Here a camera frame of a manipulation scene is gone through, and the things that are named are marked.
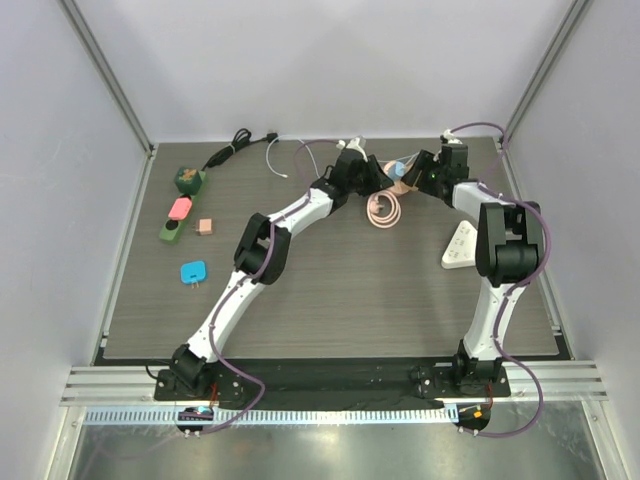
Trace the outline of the blue plug adapter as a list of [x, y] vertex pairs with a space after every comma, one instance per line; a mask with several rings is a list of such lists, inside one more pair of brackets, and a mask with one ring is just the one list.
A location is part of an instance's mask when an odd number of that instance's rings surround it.
[[202, 260], [184, 263], [180, 267], [180, 281], [184, 285], [196, 288], [208, 277], [206, 263]]

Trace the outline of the round pink power socket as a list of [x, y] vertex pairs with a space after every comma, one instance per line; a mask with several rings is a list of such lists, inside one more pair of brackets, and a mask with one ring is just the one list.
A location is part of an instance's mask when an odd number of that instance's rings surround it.
[[405, 194], [407, 194], [409, 192], [415, 192], [416, 190], [417, 190], [416, 187], [408, 186], [407, 184], [405, 184], [402, 181], [402, 179], [400, 181], [396, 181], [396, 182], [393, 181], [393, 185], [388, 188], [388, 191], [393, 193], [396, 197], [400, 197], [400, 196], [405, 195]]

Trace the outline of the white triangular power strip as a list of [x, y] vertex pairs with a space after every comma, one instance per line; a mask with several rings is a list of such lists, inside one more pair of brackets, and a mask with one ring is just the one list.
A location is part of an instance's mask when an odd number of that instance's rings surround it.
[[441, 257], [441, 267], [445, 270], [474, 267], [476, 242], [476, 228], [467, 220], [461, 221]]

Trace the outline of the light blue usb charger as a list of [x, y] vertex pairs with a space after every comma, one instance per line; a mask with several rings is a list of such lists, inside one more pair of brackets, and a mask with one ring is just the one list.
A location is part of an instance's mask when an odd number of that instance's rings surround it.
[[385, 172], [394, 182], [400, 181], [405, 175], [406, 166], [403, 162], [393, 161], [385, 166]]

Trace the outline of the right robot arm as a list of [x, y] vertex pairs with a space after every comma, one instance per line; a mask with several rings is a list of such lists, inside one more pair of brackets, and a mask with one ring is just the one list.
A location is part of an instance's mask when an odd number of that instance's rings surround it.
[[475, 266], [481, 290], [469, 330], [444, 378], [466, 396], [500, 382], [502, 347], [519, 297], [546, 260], [536, 203], [518, 203], [469, 177], [468, 147], [448, 141], [436, 154], [421, 150], [402, 182], [476, 221]]

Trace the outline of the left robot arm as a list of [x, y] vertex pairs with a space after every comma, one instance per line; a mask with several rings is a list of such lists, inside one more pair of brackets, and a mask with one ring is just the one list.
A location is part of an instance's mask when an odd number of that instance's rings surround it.
[[233, 271], [219, 300], [200, 328], [178, 347], [162, 383], [198, 400], [213, 391], [214, 365], [220, 363], [260, 392], [264, 383], [230, 364], [223, 347], [249, 305], [284, 272], [292, 240], [314, 223], [344, 206], [352, 194], [365, 197], [393, 185], [376, 158], [365, 152], [364, 139], [338, 143], [339, 155], [305, 194], [270, 215], [250, 217], [233, 257]]

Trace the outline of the dusty pink usb charger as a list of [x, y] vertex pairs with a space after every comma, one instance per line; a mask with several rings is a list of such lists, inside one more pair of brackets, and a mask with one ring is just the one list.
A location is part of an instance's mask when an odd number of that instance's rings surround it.
[[199, 236], [209, 236], [214, 233], [214, 222], [212, 218], [199, 218], [194, 224], [194, 231]]

